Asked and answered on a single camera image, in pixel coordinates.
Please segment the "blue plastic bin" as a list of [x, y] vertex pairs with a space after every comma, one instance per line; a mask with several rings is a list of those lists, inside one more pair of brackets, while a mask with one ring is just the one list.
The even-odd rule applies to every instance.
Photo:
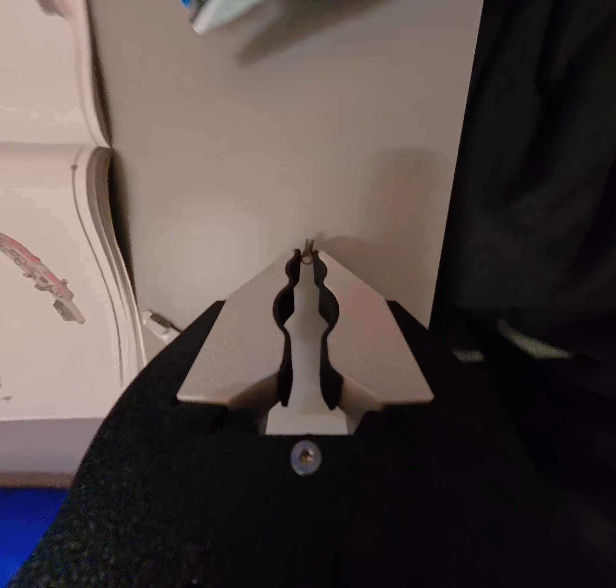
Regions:
[[34, 550], [68, 490], [1, 488], [1, 587]]

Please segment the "small white toy brick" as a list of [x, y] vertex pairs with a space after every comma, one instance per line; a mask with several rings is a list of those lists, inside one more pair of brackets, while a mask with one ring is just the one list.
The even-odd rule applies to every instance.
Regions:
[[141, 318], [143, 326], [165, 345], [169, 345], [182, 333], [172, 321], [153, 311], [143, 311]]

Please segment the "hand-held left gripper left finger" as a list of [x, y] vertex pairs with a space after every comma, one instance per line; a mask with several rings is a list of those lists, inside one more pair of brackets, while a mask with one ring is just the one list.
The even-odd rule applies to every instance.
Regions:
[[229, 295], [187, 373], [177, 400], [251, 413], [259, 434], [269, 411], [288, 403], [291, 339], [301, 251], [288, 251]]

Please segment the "person's dark clothing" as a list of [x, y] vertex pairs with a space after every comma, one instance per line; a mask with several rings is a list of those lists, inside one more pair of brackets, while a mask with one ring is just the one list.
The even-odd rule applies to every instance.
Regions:
[[550, 587], [615, 587], [615, 0], [483, 0], [431, 324], [550, 505]]

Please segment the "white desk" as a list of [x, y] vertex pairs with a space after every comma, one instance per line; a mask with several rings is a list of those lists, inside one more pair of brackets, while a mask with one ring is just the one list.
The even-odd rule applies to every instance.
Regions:
[[[429, 322], [482, 4], [265, 0], [199, 35], [179, 0], [88, 0], [145, 366], [143, 311], [183, 340], [306, 239]], [[346, 433], [320, 391], [313, 265], [294, 298], [267, 430]], [[1, 420], [1, 483], [67, 482], [104, 417]]]

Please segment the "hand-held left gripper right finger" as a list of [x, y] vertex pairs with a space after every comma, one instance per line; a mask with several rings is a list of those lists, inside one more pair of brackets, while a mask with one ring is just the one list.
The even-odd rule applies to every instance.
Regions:
[[388, 407], [434, 400], [387, 300], [323, 251], [313, 254], [318, 310], [327, 324], [320, 341], [320, 391], [345, 417], [348, 433]]

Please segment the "open instruction booklet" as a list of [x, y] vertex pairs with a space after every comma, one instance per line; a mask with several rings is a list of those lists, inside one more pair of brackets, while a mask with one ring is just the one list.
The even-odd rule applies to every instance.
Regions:
[[1, 0], [1, 420], [104, 417], [145, 366], [88, 0]]

